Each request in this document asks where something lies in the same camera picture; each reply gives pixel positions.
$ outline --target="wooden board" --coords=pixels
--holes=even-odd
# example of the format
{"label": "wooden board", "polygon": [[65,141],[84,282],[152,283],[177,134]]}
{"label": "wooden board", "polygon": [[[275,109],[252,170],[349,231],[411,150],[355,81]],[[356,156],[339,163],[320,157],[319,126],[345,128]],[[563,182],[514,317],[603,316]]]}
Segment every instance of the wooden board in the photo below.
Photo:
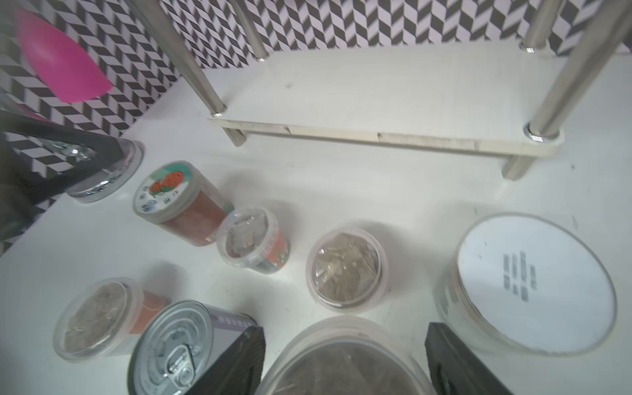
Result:
{"label": "wooden board", "polygon": [[276,52],[206,73],[228,107],[222,127],[547,157],[563,136],[537,143],[523,127],[565,62],[509,40]]}

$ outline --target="metal pole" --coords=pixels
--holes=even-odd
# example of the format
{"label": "metal pole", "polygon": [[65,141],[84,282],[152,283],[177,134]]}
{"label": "metal pole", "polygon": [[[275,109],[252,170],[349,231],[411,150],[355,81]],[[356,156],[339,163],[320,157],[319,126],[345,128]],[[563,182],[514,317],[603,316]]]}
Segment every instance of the metal pole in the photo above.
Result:
{"label": "metal pole", "polygon": [[246,8],[246,4],[242,0],[229,0],[235,10],[235,15],[239,24],[246,33],[246,40],[252,47],[252,51],[255,55],[255,59],[259,62],[264,61],[268,57],[268,51],[265,50],[264,42],[261,40],[261,35],[257,31],[254,22],[250,18],[249,11]]}
{"label": "metal pole", "polygon": [[531,21],[529,31],[520,44],[522,49],[526,52],[535,52],[546,47],[562,2],[563,0],[542,0]]}
{"label": "metal pole", "polygon": [[577,102],[632,29],[632,1],[604,0],[571,53],[526,132],[536,141],[552,140]]}
{"label": "metal pole", "polygon": [[171,25],[158,0],[125,0],[125,2],[211,113],[214,116],[221,116],[226,106],[195,62],[193,55],[185,47],[184,40]]}

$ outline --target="pull tab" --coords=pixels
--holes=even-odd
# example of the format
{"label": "pull tab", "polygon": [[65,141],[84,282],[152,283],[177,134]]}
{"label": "pull tab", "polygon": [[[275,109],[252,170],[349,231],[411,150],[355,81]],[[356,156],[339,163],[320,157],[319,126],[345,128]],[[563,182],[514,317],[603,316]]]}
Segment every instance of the pull tab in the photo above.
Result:
{"label": "pull tab", "polygon": [[187,389],[195,379],[195,366],[191,350],[186,344],[175,347],[164,361],[164,376],[178,389]]}

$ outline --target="container of dried food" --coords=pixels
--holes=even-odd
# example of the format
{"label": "container of dried food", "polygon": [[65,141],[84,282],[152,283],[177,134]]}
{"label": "container of dried food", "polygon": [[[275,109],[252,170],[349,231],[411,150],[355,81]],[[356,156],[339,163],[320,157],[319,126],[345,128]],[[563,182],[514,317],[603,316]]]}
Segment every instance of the container of dried food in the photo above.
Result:
{"label": "container of dried food", "polygon": [[341,313],[356,313],[377,303],[388,277],[384,249],[359,228],[326,234],[307,258],[310,294],[321,306]]}
{"label": "container of dried food", "polygon": [[435,393],[419,364],[379,325],[338,316],[290,341],[255,395]]}
{"label": "container of dried food", "polygon": [[216,231],[233,210],[217,188],[192,164],[178,161],[156,169],[134,195],[136,215],[195,246],[215,241]]}
{"label": "container of dried food", "polygon": [[584,353],[607,338],[617,315],[595,254],[565,229],[522,214],[470,229],[434,297],[468,346],[492,353]]}
{"label": "container of dried food", "polygon": [[69,362],[131,354],[147,324],[169,302],[129,278],[100,281],[78,295],[61,314],[52,347]]}
{"label": "container of dried food", "polygon": [[217,235],[217,248],[224,261],[270,274],[288,260],[289,245],[279,231],[279,221],[265,207],[244,207],[230,213]]}

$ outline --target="jar lid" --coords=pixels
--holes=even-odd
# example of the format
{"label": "jar lid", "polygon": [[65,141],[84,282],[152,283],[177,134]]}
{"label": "jar lid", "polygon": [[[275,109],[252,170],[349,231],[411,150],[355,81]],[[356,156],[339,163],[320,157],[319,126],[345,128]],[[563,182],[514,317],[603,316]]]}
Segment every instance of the jar lid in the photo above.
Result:
{"label": "jar lid", "polygon": [[388,283],[380,243],[359,228],[338,229],[319,239],[307,258],[307,288],[321,306],[354,313],[371,306]]}
{"label": "jar lid", "polygon": [[495,216],[476,225],[459,249],[458,273],[485,324],[532,350],[585,351],[614,325],[616,296],[598,258],[536,217]]}
{"label": "jar lid", "polygon": [[189,162],[178,161],[156,169],[134,194],[134,212],[160,224],[184,211],[200,189],[198,170]]}
{"label": "jar lid", "polygon": [[100,281],[78,295],[61,314],[53,349],[69,362],[105,355],[130,333],[142,306],[142,289],[128,278]]}
{"label": "jar lid", "polygon": [[257,266],[265,260],[277,228],[276,217],[265,207],[236,209],[228,214],[217,231],[219,254],[232,266]]}

